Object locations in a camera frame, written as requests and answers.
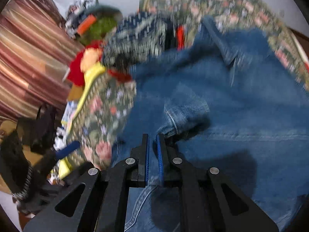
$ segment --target blue gripper pad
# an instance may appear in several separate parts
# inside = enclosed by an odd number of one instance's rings
[[[70,153],[74,152],[80,147],[78,140],[73,141],[71,144],[67,145],[65,148],[56,152],[56,160],[61,160],[67,157]]]
[[[159,162],[159,179],[161,182],[163,182],[163,161],[162,161],[162,153],[161,153],[161,145],[160,145],[160,138],[159,135],[157,135],[157,149],[158,149],[158,162]]]
[[[148,185],[149,177],[149,135],[147,135],[146,159],[145,159],[145,185]]]

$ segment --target floral fabric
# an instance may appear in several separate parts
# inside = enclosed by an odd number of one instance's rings
[[[192,45],[204,15],[212,15],[221,32],[258,27],[267,34],[268,43],[282,65],[309,90],[309,75],[291,31],[262,0],[140,0],[139,9],[152,13],[169,11],[173,21],[186,29],[186,47]]]
[[[81,143],[81,148],[67,157],[73,168],[85,161],[100,170],[110,165],[112,146],[125,126],[135,95],[135,82],[120,84],[107,72],[93,81],[66,140],[67,144],[74,140]]]

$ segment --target metal screw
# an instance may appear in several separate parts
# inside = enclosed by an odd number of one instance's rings
[[[211,168],[209,169],[209,171],[210,171],[212,174],[218,174],[218,173],[219,173],[219,169],[216,168],[216,167],[211,167]]]
[[[174,162],[175,164],[181,164],[181,163],[182,163],[182,159],[176,157],[176,158],[173,159],[173,162]]]
[[[132,164],[134,164],[134,163],[135,163],[135,159],[133,159],[133,158],[128,158],[128,159],[126,159],[126,164],[132,165]]]
[[[88,174],[90,174],[90,175],[96,175],[97,173],[98,173],[98,169],[96,169],[95,167],[90,168],[88,170]]]

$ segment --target orange tag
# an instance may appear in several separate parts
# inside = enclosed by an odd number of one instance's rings
[[[89,15],[77,28],[77,33],[81,36],[89,27],[96,22],[94,15]]]

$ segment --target green fuzzy fabric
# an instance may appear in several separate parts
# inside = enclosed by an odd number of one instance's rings
[[[113,17],[103,17],[96,21],[90,28],[77,40],[84,46],[89,45],[93,40],[102,40],[106,33],[117,26]]]

